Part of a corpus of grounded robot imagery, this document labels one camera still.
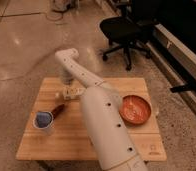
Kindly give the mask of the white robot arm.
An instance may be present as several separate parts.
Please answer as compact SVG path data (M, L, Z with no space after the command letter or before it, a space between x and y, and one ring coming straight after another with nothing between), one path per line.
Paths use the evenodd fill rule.
M122 98L107 81L80 65L75 48L59 50L55 58L62 67L65 84L73 78L85 90L80 107L88 136L103 171L148 171L119 114Z

